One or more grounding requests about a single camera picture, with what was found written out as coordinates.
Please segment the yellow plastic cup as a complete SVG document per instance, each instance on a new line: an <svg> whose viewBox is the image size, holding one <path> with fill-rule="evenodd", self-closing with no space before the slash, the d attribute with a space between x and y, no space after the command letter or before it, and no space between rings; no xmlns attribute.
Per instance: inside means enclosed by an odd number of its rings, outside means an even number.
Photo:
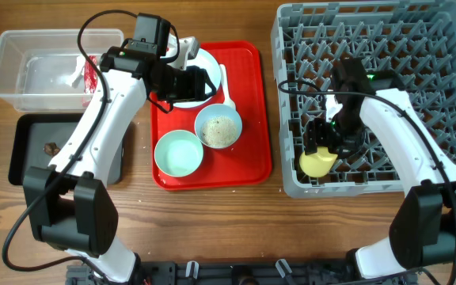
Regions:
<svg viewBox="0 0 456 285"><path fill-rule="evenodd" d="M303 152L299 158L300 169L309 177L319 178L326 176L338 155L331 154L327 147L319 146L314 154Z"/></svg>

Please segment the white plastic spoon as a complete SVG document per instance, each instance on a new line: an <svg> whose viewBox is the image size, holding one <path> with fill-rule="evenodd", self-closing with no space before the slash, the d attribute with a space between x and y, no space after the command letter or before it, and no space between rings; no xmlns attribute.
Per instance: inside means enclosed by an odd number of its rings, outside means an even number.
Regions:
<svg viewBox="0 0 456 285"><path fill-rule="evenodd" d="M235 110L236 104L230 97L226 67L223 64L220 64L219 68L221 70L221 86L222 86L222 92L224 95L223 104L228 107L231 107L233 110Z"/></svg>

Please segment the light blue rice bowl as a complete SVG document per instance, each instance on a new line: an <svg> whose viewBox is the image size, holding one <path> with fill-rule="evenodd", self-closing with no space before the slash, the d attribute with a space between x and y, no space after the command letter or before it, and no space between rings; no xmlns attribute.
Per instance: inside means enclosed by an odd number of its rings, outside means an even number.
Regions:
<svg viewBox="0 0 456 285"><path fill-rule="evenodd" d="M225 104L210 104L196 116L194 131L203 145L224 149L241 136L242 120L234 108Z"/></svg>

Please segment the mint green bowl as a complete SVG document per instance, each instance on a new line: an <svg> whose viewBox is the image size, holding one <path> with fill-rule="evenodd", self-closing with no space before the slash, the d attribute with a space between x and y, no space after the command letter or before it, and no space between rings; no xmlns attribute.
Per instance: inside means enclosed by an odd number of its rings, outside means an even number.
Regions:
<svg viewBox="0 0 456 285"><path fill-rule="evenodd" d="M166 175L186 177L194 173L203 161L203 144L186 130L170 131L154 148L154 162Z"/></svg>

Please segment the red snack wrapper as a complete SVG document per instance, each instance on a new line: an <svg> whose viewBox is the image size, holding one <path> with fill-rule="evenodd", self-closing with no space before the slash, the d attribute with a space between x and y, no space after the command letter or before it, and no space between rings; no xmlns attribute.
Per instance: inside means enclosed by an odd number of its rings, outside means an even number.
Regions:
<svg viewBox="0 0 456 285"><path fill-rule="evenodd" d="M82 99L82 106L86 108L89 106L91 97L97 89L97 73L89 63L85 63L83 80L85 85L84 94L87 95L87 97Z"/></svg>

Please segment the white wrapper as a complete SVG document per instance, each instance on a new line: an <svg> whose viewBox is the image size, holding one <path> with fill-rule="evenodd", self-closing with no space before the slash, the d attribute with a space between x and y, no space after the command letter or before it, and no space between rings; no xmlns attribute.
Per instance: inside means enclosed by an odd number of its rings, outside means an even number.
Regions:
<svg viewBox="0 0 456 285"><path fill-rule="evenodd" d="M68 86L73 87L74 83L83 75L85 63L86 60L83 56L80 55L76 58L74 72L69 75L65 81Z"/></svg>

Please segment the brown food scrap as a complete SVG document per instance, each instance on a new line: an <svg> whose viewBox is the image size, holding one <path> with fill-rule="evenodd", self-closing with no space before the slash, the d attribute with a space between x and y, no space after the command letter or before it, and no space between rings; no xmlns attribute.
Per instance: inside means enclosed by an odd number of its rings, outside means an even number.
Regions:
<svg viewBox="0 0 456 285"><path fill-rule="evenodd" d="M44 152L51 157L57 155L60 150L55 142L48 142L44 145Z"/></svg>

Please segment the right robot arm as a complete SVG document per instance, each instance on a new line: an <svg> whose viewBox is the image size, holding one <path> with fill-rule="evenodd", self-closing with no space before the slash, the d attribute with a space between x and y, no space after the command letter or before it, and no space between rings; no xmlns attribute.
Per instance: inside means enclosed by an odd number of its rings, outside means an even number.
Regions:
<svg viewBox="0 0 456 285"><path fill-rule="evenodd" d="M456 267L456 164L420 121L399 77L343 59L331 80L325 116L306 126L301 171L325 176L336 160L358 152L371 131L405 192L388 236L354 252L359 276L375 279L442 263Z"/></svg>

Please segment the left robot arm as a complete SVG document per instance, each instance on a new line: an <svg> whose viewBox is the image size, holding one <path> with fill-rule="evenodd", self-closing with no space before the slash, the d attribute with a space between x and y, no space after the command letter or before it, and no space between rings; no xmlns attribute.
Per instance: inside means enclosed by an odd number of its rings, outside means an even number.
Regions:
<svg viewBox="0 0 456 285"><path fill-rule="evenodd" d="M33 237L80 260L88 281L101 284L146 282L139 256L116 235L118 212L107 191L129 123L144 104L169 113L175 104L207 101L222 82L219 64L196 38L180 38L162 17L135 19L133 37L93 64L95 94L65 146L23 179L22 218Z"/></svg>

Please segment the grey dishwasher rack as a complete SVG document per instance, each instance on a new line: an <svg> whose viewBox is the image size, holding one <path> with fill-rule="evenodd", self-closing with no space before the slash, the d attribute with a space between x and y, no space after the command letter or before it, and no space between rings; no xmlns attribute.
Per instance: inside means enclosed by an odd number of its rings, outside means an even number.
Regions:
<svg viewBox="0 0 456 285"><path fill-rule="evenodd" d="M367 1L281 5L271 30L279 94L283 188L293 198L399 192L398 175L382 145L366 133L360 151L336 161L320 178L299 167L306 125L322 117L321 98L305 97L294 83L331 89L340 59L359 58L368 71L396 72L417 115L456 163L456 1Z"/></svg>

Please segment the black waste tray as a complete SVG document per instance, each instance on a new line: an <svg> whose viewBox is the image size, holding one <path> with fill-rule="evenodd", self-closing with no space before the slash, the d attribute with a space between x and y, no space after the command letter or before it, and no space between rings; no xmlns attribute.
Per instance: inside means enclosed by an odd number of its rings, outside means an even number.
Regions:
<svg viewBox="0 0 456 285"><path fill-rule="evenodd" d="M46 154L46 143L63 148L77 127L81 113L29 113L16 126L8 180L21 186L25 172L31 166L46 168L51 156Z"/></svg>

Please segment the light blue plate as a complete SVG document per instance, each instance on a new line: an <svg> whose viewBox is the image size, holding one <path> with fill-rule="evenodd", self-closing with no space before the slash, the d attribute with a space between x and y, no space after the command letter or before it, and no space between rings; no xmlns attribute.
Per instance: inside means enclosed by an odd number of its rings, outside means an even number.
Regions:
<svg viewBox="0 0 456 285"><path fill-rule="evenodd" d="M189 59L186 63L187 67L191 66L197 66L201 69L204 69L207 74L209 79L211 80L211 83L215 87L215 91L213 95L215 95L220 88L221 85L221 70L219 67L219 63L217 60L214 58L212 54L210 54L208 51L200 48L197 56L194 59ZM174 107L175 108L195 108L199 107L201 105L206 104L211 97L208 97L204 101L190 101L190 102L175 102Z"/></svg>

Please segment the red plastic tray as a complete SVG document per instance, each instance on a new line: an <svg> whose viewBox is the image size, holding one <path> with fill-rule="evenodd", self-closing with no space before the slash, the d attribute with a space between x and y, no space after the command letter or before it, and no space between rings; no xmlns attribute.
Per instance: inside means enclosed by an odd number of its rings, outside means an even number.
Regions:
<svg viewBox="0 0 456 285"><path fill-rule="evenodd" d="M167 191L259 184L272 171L260 52L248 41L204 43L201 48L227 69L230 98L242 120L241 137L226 149L205 146L199 168L186 177L171 177L153 163L154 182Z"/></svg>

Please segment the clear plastic bin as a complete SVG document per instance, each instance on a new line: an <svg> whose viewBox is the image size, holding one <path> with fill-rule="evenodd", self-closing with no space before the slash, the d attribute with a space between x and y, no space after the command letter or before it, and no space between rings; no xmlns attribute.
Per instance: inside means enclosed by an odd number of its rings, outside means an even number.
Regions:
<svg viewBox="0 0 456 285"><path fill-rule="evenodd" d="M68 86L77 29L8 30L0 35L0 99L19 112L83 112L83 75Z"/></svg>

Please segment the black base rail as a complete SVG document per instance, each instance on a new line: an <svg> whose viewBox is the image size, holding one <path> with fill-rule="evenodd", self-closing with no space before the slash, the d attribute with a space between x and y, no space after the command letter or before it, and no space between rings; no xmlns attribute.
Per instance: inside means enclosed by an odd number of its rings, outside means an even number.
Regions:
<svg viewBox="0 0 456 285"><path fill-rule="evenodd" d="M417 284L417 270L383 277L362 278L346 260L315 260L291 263L281 259L273 264L187 264L143 262L130 284L223 285L223 284Z"/></svg>

